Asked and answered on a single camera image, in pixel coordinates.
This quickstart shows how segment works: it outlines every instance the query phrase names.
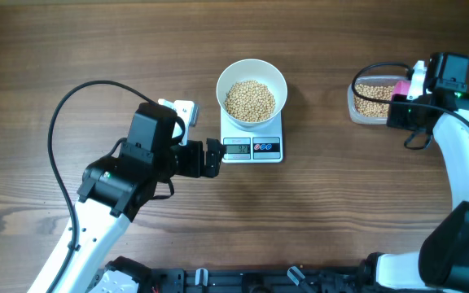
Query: white bowl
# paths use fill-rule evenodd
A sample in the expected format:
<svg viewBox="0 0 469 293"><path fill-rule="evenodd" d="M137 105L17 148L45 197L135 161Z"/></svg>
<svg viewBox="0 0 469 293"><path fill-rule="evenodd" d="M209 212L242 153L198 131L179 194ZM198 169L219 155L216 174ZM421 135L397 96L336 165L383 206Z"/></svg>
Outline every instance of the white bowl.
<svg viewBox="0 0 469 293"><path fill-rule="evenodd" d="M274 96L276 106L274 106L274 111L267 120L245 122L234 118L227 112L225 101L231 87L237 82L250 80L267 85L270 93ZM221 111L224 111L232 122L246 128L251 128L271 121L281 112L287 100L287 83L282 73L271 63L258 59L240 60L226 68L226 70L221 73L220 78L218 78L217 100L220 104Z"/></svg>

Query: white kitchen scale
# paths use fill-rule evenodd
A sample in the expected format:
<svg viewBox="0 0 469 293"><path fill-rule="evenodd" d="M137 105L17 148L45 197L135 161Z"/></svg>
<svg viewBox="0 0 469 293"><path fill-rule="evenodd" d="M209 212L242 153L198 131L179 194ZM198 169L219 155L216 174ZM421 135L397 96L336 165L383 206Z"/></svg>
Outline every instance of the white kitchen scale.
<svg viewBox="0 0 469 293"><path fill-rule="evenodd" d="M224 163L279 163L283 160L282 113L262 125L246 128L220 111Z"/></svg>

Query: robotic arm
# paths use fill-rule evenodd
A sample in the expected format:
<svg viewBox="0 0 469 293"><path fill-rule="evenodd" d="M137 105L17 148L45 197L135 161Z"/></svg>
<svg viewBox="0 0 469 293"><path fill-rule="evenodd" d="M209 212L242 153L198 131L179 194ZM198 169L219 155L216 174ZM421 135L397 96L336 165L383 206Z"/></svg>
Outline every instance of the robotic arm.
<svg viewBox="0 0 469 293"><path fill-rule="evenodd" d="M208 151L204 154L202 142L187 140L186 129L195 124L198 106L190 101L160 103L164 106L141 103L128 137L119 140L108 155L84 171L75 203L77 246L54 292L84 291L140 207L148 200L173 195L173 175L195 178L218 175L224 146L208 138ZM118 146L121 147L118 157L112 157ZM155 195L159 182L169 185L170 195ZM48 291L72 246L71 238L69 222L28 292ZM130 289L136 286L132 282Z"/></svg>
<svg viewBox="0 0 469 293"><path fill-rule="evenodd" d="M398 94L393 101L440 107L469 123L468 58L438 53L432 56L428 68L422 62L414 67L409 93ZM418 92L425 95L413 98L412 93ZM395 103L390 107L387 125L422 130L435 137L445 158L453 211L427 238L421 251L376 255L375 281L392 289L430 290L431 286L469 292L469 125L449 113Z"/></svg>

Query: wire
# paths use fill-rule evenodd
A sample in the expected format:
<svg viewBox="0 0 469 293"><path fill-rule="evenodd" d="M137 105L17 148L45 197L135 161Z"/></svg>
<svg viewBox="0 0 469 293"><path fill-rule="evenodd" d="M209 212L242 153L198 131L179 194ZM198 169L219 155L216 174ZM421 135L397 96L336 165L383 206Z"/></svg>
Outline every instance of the wire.
<svg viewBox="0 0 469 293"><path fill-rule="evenodd" d="M177 116L176 122L178 126L180 127L180 129L182 130L182 133L180 133L179 136L171 139L173 145L177 145L179 142L181 142L182 139L184 138L184 134L186 134L186 124L184 123L184 120Z"/></svg>
<svg viewBox="0 0 469 293"><path fill-rule="evenodd" d="M57 120L57 115L59 114L61 107L63 107L64 103L68 100L68 98L70 98L78 90L84 89L85 87L90 86L90 85L118 86L124 90L128 90L129 92L136 94L138 97L150 103L151 105L156 105L156 103L150 100L148 97L139 93L137 90L130 88L127 85L123 85L115 81L88 81L88 82L83 83L82 85L75 87L73 90L70 90L64 96L64 98L61 99L61 101L57 105L57 108L54 110L54 115L52 116L52 119L50 121L50 128L48 129L48 140L47 140L48 158L50 159L50 164L52 166L52 170L54 171L55 179L57 180L57 183L59 183L59 188L63 192L63 197L64 197L64 200L66 201L66 205L68 206L68 211L70 212L70 220L72 222L72 241L68 245L68 253L66 254L66 257L64 257L64 261L63 261L63 264L61 265L61 268L59 269L59 272L57 272L57 275L55 275L54 281L50 284L50 287L48 287L48 291L47 291L48 293L51 293L55 289L55 287L57 286L57 283L63 276L64 271L68 267L68 264L70 263L70 260L72 259L73 252L77 249L77 246L78 246L77 234L79 231L78 224L77 224L77 214L75 212L75 209L73 208L72 200L70 199L70 195L68 194L66 187L64 186L63 179L61 178L59 174L59 170L57 169L57 165L55 164L54 152L52 150L52 136L54 133L55 120Z"/></svg>
<svg viewBox="0 0 469 293"><path fill-rule="evenodd" d="M403 146L409 150L412 150L412 151L419 151L419 150L426 150L428 148L428 146L430 146L430 142L432 142L432 137L433 135L431 134L427 134L427 139L426 141L424 142L424 144L422 146L409 146L408 144L412 142L412 140L420 135L421 133L424 133L425 130L424 129L419 129L419 130L415 130L406 140L405 140L405 143L403 143Z"/></svg>
<svg viewBox="0 0 469 293"><path fill-rule="evenodd" d="M119 147L119 145L123 142L125 142L127 140L127 138L120 138L117 142L115 142L115 145L113 146L112 150L109 151L106 155L103 155L101 157L102 158L106 158L106 157L109 157L109 156L112 156L113 153L117 150L117 147Z"/></svg>
<svg viewBox="0 0 469 293"><path fill-rule="evenodd" d="M168 179L168 186L169 186L169 195L155 195L152 200L162 200L162 199L169 199L175 194L175 187L173 186L173 183L171 182L171 179Z"/></svg>
<svg viewBox="0 0 469 293"><path fill-rule="evenodd" d="M410 107L425 107L425 108L429 108L429 109L432 109L432 110L437 110L439 112L446 113L446 114L448 114L452 117L455 117L455 118L459 119L459 121L464 123L465 126L469 128L469 121L468 120L466 120L464 117L460 116L459 114L457 114L455 112L444 109L443 107L438 107L438 106L433 106L433 105L428 105L428 104L420 104L420 103L393 102L393 101L381 100L381 99L377 99L377 98L369 98L369 97L366 97L362 94L359 94L356 90L356 81L357 81L358 77L360 77L363 73L371 70L372 68L377 68L377 67L381 67L381 66L398 66L398 67L406 68L408 70L408 72L407 72L408 77L410 77L411 74L413 73L413 69L410 66L408 66L404 63L383 62L383 63L376 63L376 64L369 65L369 66L363 68L362 70L360 70L356 74L354 79L352 80L352 92L354 92L354 94L357 97L365 99L365 100L370 101L370 102L375 102L375 103L386 103L386 104L390 104L390 105L402 105L402 106L410 106Z"/></svg>

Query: wood grain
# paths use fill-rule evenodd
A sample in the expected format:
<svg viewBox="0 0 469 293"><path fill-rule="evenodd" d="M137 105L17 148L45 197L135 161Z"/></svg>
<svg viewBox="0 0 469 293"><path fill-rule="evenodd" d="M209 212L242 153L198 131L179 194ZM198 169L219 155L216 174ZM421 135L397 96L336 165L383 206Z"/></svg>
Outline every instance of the wood grain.
<svg viewBox="0 0 469 293"><path fill-rule="evenodd" d="M346 91L369 63L469 54L469 2L445 4L0 7L0 291L28 289L68 219L46 153L64 94L110 79L153 99L195 100L201 113L191 138L219 138L215 84L245 58L271 62L287 80L284 162L175 178L176 195L149 202L107 259L185 269L321 267L417 250L451 207L438 146L407 151L407 132L355 125ZM54 139L72 199L86 165L127 134L139 103L110 86L67 102Z"/></svg>
<svg viewBox="0 0 469 293"><path fill-rule="evenodd" d="M66 4L105 4L105 3L158 3L158 2L198 2L196 0L0 0L0 6L18 5L66 5ZM200 2L233 2L233 0L201 0Z"/></svg>

